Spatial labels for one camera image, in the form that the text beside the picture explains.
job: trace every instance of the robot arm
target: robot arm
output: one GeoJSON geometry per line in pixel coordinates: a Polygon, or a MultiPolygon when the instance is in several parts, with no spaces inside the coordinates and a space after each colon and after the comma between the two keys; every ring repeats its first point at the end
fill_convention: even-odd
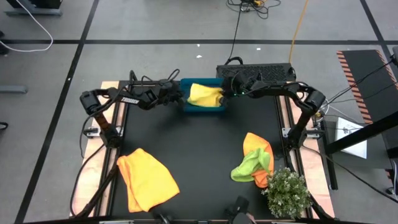
{"type": "MultiPolygon", "coordinates": [[[[302,114],[297,124],[287,134],[287,147],[289,149],[302,146],[306,138],[305,127],[325,100],[325,96],[321,92],[298,82],[266,83],[257,78],[244,79],[241,76],[235,76],[225,78],[222,89],[223,96],[229,100],[242,95],[247,95],[251,98],[263,96],[288,96],[291,98],[295,105],[301,109],[302,114]],[[301,100],[297,96],[298,92],[307,93],[308,95],[304,100],[301,100]]],[[[121,142],[116,127],[109,124],[102,113],[112,103],[116,101],[129,103],[143,110],[150,110],[156,105],[166,105],[169,102],[184,104],[183,92],[180,90],[179,83],[173,80],[157,81],[147,91],[140,94],[130,93],[127,89],[117,90],[115,88],[85,91],[81,94],[80,101],[86,113],[94,117],[99,124],[101,129],[99,135],[107,147],[118,147],[121,142]],[[106,96],[109,100],[104,105],[101,105],[98,96],[106,96]]]]}
{"type": "Polygon", "coordinates": [[[325,100],[325,96],[313,87],[305,83],[266,83],[261,81],[260,76],[246,78],[242,75],[226,78],[222,89],[224,96],[234,98],[247,95],[250,98],[260,98],[263,96],[288,96],[294,104],[301,109],[301,116],[296,125],[294,125],[287,134],[287,147],[300,148],[307,137],[306,125],[311,117],[320,109],[325,100]],[[303,100],[297,96],[297,93],[307,93],[303,100]]]}
{"type": "Polygon", "coordinates": [[[147,91],[139,94],[130,93],[127,88],[116,89],[97,89],[85,91],[80,96],[80,102],[86,113],[94,117],[101,130],[99,136],[106,147],[119,147],[121,138],[116,127],[108,123],[103,111],[108,109],[114,102],[120,101],[131,105],[136,105],[143,110],[150,110],[156,105],[166,105],[169,102],[182,102],[183,93],[180,91],[179,84],[172,80],[159,80],[147,91]],[[102,105],[99,96],[107,97],[109,100],[102,105]]]}

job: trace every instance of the potted plant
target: potted plant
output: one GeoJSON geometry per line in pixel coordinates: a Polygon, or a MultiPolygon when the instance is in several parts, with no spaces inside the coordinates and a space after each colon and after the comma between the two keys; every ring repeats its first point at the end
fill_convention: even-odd
{"type": "Polygon", "coordinates": [[[268,207],[276,217],[300,217],[304,209],[311,206],[310,192],[305,187],[303,176],[289,168],[276,170],[267,176],[268,188],[261,194],[268,198],[268,207]]]}

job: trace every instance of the towel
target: towel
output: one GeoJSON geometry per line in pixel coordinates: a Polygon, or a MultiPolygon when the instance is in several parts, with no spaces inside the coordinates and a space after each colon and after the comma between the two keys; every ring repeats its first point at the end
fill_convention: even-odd
{"type": "Polygon", "coordinates": [[[265,188],[267,176],[274,173],[274,155],[271,145],[253,133],[247,133],[243,141],[243,161],[231,171],[231,178],[237,182],[255,181],[265,188]]]}
{"type": "Polygon", "coordinates": [[[219,107],[221,106],[220,99],[223,97],[222,91],[222,88],[193,83],[187,101],[195,106],[219,107]]]}
{"type": "Polygon", "coordinates": [[[130,212],[148,212],[180,193],[169,170],[141,148],[121,156],[117,165],[127,185],[130,212]]]}

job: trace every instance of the black table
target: black table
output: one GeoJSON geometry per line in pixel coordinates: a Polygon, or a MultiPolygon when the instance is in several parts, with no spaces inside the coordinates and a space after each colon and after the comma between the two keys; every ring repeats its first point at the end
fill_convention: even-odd
{"type": "MultiPolygon", "coordinates": [[[[225,220],[224,209],[242,195],[250,201],[249,210],[256,219],[274,219],[255,183],[235,182],[230,173],[242,162],[248,132],[270,142],[275,169],[285,167],[277,100],[241,97],[231,101],[225,112],[212,114],[184,113],[175,104],[149,111],[128,106],[121,155],[141,147],[173,175],[180,193],[156,206],[156,212],[177,220],[225,220]]],[[[129,213],[126,184],[120,174],[113,194],[110,215],[153,218],[146,212],[129,213]]]]}

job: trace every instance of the wire bundle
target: wire bundle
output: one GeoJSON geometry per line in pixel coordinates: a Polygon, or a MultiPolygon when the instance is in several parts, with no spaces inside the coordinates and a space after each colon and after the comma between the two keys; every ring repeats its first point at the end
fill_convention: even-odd
{"type": "Polygon", "coordinates": [[[266,1],[267,0],[242,0],[240,4],[236,4],[233,2],[233,0],[227,0],[225,4],[232,11],[256,12],[261,19],[268,19],[269,8],[279,6],[281,4],[281,1],[274,0],[276,4],[271,6],[266,6],[265,5],[266,1]]]}
{"type": "MultiPolygon", "coordinates": [[[[389,65],[391,62],[392,62],[392,60],[389,61],[389,62],[387,62],[387,63],[385,63],[383,66],[381,66],[381,67],[375,69],[373,72],[371,72],[371,73],[365,75],[363,78],[361,78],[360,80],[358,80],[358,81],[355,82],[354,84],[350,85],[349,87],[345,88],[344,90],[341,90],[341,91],[338,92],[335,96],[331,97],[331,98],[328,100],[329,102],[328,102],[326,105],[324,105],[322,108],[324,108],[324,107],[328,106],[329,104],[333,103],[337,98],[341,97],[341,96],[344,95],[346,92],[350,91],[350,89],[352,89],[354,86],[356,86],[356,85],[360,84],[361,82],[365,81],[365,79],[367,79],[367,78],[370,77],[371,75],[375,74],[376,72],[380,71],[381,69],[383,69],[384,67],[386,67],[387,65],[389,65]]],[[[367,98],[372,97],[372,96],[374,96],[374,95],[380,93],[381,91],[383,91],[383,90],[385,90],[386,88],[392,86],[393,84],[391,84],[391,85],[389,85],[389,86],[383,88],[382,90],[380,90],[380,91],[374,93],[374,94],[371,95],[371,96],[367,96],[367,98]]]]}
{"type": "MultiPolygon", "coordinates": [[[[382,91],[384,91],[384,90],[386,90],[386,89],[392,87],[393,85],[395,85],[395,84],[397,84],[397,83],[398,83],[398,81],[396,81],[396,82],[394,82],[394,83],[392,83],[392,84],[390,84],[390,85],[388,85],[388,86],[385,86],[384,88],[381,88],[380,90],[376,91],[376,92],[373,93],[373,94],[370,94],[369,96],[362,97],[362,100],[368,99],[368,98],[370,98],[370,97],[372,97],[372,96],[376,96],[377,94],[379,94],[379,93],[381,93],[382,91]]],[[[342,102],[347,102],[347,101],[351,101],[351,100],[357,100],[357,99],[341,100],[341,101],[335,101],[335,102],[333,102],[333,103],[342,103],[342,102]]]]}

